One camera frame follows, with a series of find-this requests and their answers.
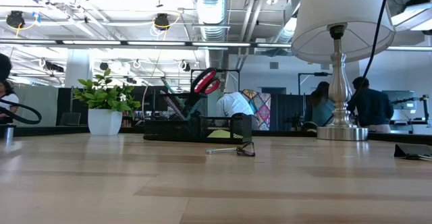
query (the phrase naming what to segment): fluorescent light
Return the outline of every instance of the fluorescent light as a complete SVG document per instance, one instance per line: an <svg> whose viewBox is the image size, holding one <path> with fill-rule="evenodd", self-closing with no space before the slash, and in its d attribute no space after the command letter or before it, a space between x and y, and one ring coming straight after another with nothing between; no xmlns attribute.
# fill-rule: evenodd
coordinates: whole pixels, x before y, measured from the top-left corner
<svg viewBox="0 0 432 224"><path fill-rule="evenodd" d="M250 43L192 43L193 46L210 46L210 47L250 47Z"/></svg>
<svg viewBox="0 0 432 224"><path fill-rule="evenodd" d="M428 31L430 29L432 29L432 19L429 19L426 22L423 22L422 24L411 28L412 31Z"/></svg>
<svg viewBox="0 0 432 224"><path fill-rule="evenodd" d="M11 74L11 76L16 76L16 77L33 77L33 78L49 78L49 77L64 77L64 74L53 74L53 75L48 75L48 74Z"/></svg>
<svg viewBox="0 0 432 224"><path fill-rule="evenodd" d="M120 45L120 41L109 40L64 40L65 45Z"/></svg>
<svg viewBox="0 0 432 224"><path fill-rule="evenodd" d="M297 18L290 18L283 28L288 31L295 31L297 27Z"/></svg>
<svg viewBox="0 0 432 224"><path fill-rule="evenodd" d="M291 45L285 45L285 44L258 44L257 46L265 47L265 48L281 48L281 49L291 48Z"/></svg>
<svg viewBox="0 0 432 224"><path fill-rule="evenodd" d="M404 11L418 11L418 10L424 10L429 8L432 8L432 3L427 2L418 5L409 5L405 8Z"/></svg>
<svg viewBox="0 0 432 224"><path fill-rule="evenodd" d="M167 42L167 41L130 41L128 42L129 45L149 45L149 46L159 46L159 45L165 45L165 46L184 46L184 42Z"/></svg>
<svg viewBox="0 0 432 224"><path fill-rule="evenodd" d="M423 12L423 9L415 10L415 11L404 11L401 14L398 14L396 16L393 16L391 18L391 22L393 22L394 26L399 26L401 23L413 18L414 16L418 15L419 13Z"/></svg>
<svg viewBox="0 0 432 224"><path fill-rule="evenodd" d="M30 39L0 39L0 43L13 44L55 44L54 40L30 40Z"/></svg>
<svg viewBox="0 0 432 224"><path fill-rule="evenodd" d="M432 52L432 47L422 46L390 46L388 51L418 51L418 52Z"/></svg>

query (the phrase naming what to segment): lamp base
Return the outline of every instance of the lamp base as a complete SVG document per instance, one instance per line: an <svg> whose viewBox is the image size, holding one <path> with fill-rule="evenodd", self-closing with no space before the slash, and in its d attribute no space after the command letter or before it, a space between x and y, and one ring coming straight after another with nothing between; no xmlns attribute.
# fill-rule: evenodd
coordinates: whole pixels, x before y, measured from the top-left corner
<svg viewBox="0 0 432 224"><path fill-rule="evenodd" d="M364 141L367 140L368 132L367 128L318 127L317 138L321 140Z"/></svg>

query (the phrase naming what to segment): scissors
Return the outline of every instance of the scissors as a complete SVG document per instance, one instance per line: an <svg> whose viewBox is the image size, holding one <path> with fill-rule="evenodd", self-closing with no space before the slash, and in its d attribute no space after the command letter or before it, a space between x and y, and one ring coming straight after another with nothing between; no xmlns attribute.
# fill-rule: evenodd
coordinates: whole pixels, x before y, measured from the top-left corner
<svg viewBox="0 0 432 224"><path fill-rule="evenodd" d="M195 78L190 85L190 95L186 99L183 110L184 115L193 113L196 109L196 103L201 99L200 94L211 94L216 91L221 85L221 81L216 78L217 69L214 67L207 68L205 71Z"/></svg>
<svg viewBox="0 0 432 224"><path fill-rule="evenodd" d="M217 70L216 68L210 67L205 71L201 72L201 74L195 78L192 85L190 85L190 91L192 93L205 93L211 94L216 91L221 85L221 81L217 79L216 76Z"/></svg>

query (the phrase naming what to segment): red scissor handle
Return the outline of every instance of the red scissor handle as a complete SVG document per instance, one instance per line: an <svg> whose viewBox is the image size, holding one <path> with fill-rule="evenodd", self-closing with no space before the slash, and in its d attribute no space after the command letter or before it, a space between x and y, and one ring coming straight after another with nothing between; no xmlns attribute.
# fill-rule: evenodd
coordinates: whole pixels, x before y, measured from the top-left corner
<svg viewBox="0 0 432 224"><path fill-rule="evenodd" d="M216 91L220 85L221 85L221 81L219 79L211 78L211 80L205 87L205 94L211 94L212 92Z"/></svg>
<svg viewBox="0 0 432 224"><path fill-rule="evenodd" d="M208 68L203 71L191 85L191 91L195 93L205 92L206 94L212 93L219 88L220 81L215 78L217 70L215 68Z"/></svg>

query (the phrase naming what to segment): colorful artwork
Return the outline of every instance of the colorful artwork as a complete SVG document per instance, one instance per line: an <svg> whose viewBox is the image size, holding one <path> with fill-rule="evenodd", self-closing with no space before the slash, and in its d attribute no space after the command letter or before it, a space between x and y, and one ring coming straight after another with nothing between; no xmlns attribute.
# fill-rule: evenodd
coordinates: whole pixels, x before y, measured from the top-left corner
<svg viewBox="0 0 432 224"><path fill-rule="evenodd" d="M271 94L243 90L242 95L258 118L260 130L270 130Z"/></svg>

